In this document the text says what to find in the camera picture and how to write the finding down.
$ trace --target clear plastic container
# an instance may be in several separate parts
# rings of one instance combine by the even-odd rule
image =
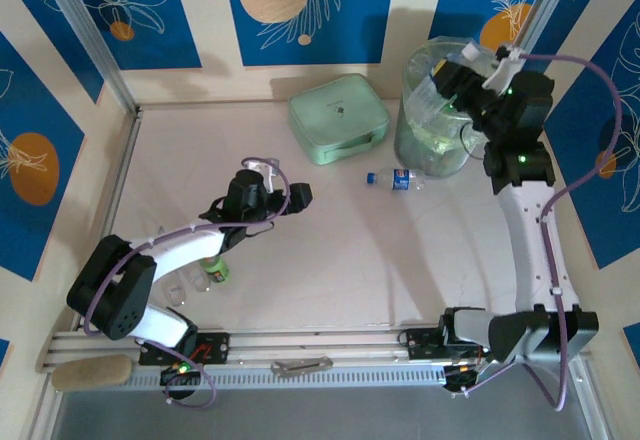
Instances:
[[[396,157],[405,168],[419,169],[434,177],[447,177],[460,170],[469,158],[469,152],[486,141],[484,135],[470,126],[464,128],[471,122],[469,116],[451,107],[428,79],[440,59],[460,54],[469,41],[463,38],[434,38],[414,52],[405,64],[394,142]],[[465,63],[479,74],[489,76],[495,69],[493,58],[491,52],[481,49],[481,54],[474,62]],[[416,108],[416,102],[412,99],[410,105],[413,110],[405,111],[407,100],[418,87],[421,108]]]

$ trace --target sponge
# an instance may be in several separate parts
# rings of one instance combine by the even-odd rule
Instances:
[[[131,377],[132,369],[131,359],[126,355],[74,360],[56,367],[51,375],[51,384],[58,392],[121,385]]]

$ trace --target white floor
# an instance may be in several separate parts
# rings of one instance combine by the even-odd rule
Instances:
[[[388,107],[395,117],[397,102]],[[286,104],[147,111],[114,232],[134,239],[188,224],[226,194],[243,157],[276,157],[291,182],[311,184],[313,203],[228,252],[227,283],[207,293],[185,285],[179,311],[200,327],[432,323],[459,305],[512,311],[509,234],[481,162],[426,191],[372,188],[367,172],[398,165],[394,131],[368,153],[315,166]],[[166,305],[157,287],[152,298]]]

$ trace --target metal clip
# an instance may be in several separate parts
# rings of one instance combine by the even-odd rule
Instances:
[[[333,367],[333,361],[329,357],[309,358],[294,360],[293,362],[273,362],[271,371],[282,378],[298,377],[314,372],[322,372]]]

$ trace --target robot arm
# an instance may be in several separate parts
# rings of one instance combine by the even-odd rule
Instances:
[[[471,52],[468,46],[463,55]],[[443,59],[432,79],[438,92],[471,117],[484,133],[484,168],[507,220],[516,267],[516,312],[496,316],[478,309],[450,309],[445,337],[487,347],[500,362],[515,358],[559,361],[559,319],[556,297],[561,295],[568,327],[569,358],[598,331],[593,312],[582,312],[566,271],[553,209],[542,208],[554,195],[551,158],[538,141],[552,106],[554,82],[537,72],[520,71],[519,51],[501,47],[500,65],[490,78]],[[550,267],[540,222],[546,222],[556,259],[559,287],[551,288]]]
[[[247,238],[249,225],[268,222],[282,208],[282,215],[299,213],[312,200],[308,184],[293,184],[289,203],[283,207],[283,192],[268,192],[263,183],[260,173],[240,170],[231,181],[227,196],[214,201],[200,215],[200,223],[166,234],[162,242],[150,240],[151,246],[144,254],[133,254],[135,245],[116,235],[103,238],[69,290],[67,304],[86,316],[109,272],[125,256],[132,255],[118,272],[119,281],[111,280],[99,298],[91,323],[111,340],[130,335],[171,348],[178,345],[181,353],[190,353],[185,342],[187,337],[195,337],[197,328],[177,312],[149,305],[151,287],[173,270],[233,248]]]

